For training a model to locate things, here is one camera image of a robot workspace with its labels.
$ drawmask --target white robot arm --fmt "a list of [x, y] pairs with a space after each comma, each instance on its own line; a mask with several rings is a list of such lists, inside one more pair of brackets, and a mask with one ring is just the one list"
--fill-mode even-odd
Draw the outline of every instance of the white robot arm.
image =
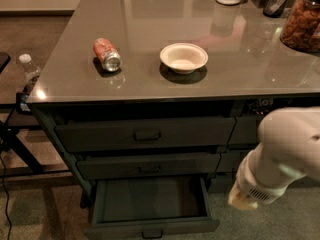
[[282, 196], [293, 181], [320, 181], [320, 107], [284, 108], [261, 122], [260, 144], [241, 162], [229, 204], [252, 210]]

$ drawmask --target white bowl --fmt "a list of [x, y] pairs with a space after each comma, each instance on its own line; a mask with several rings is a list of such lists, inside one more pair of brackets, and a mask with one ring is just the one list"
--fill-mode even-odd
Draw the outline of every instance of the white bowl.
[[163, 64], [178, 74], [190, 74], [203, 67], [208, 61], [208, 54], [201, 47], [176, 43], [166, 46], [160, 53]]

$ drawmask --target glass top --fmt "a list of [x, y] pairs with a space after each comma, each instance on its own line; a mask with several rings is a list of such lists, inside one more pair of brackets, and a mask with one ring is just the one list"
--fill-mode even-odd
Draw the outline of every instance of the glass top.
[[[294, 51], [279, 37], [286, 18], [267, 18], [250, 0], [81, 0], [28, 103], [140, 102], [315, 95], [319, 54]], [[108, 73], [93, 43], [109, 39], [123, 65]], [[192, 43], [207, 64], [188, 75], [160, 61], [173, 43]]]

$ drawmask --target snack food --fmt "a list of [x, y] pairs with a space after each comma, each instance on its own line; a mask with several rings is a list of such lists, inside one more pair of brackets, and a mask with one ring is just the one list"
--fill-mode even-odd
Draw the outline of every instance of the snack food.
[[280, 39], [298, 51], [320, 52], [320, 4], [296, 0]]

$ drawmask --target soda can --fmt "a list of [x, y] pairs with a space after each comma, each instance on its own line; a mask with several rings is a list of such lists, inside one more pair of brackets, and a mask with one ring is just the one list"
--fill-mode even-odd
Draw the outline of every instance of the soda can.
[[93, 51], [104, 70], [115, 72], [121, 67], [121, 57], [115, 46], [106, 38], [98, 38], [93, 45]]

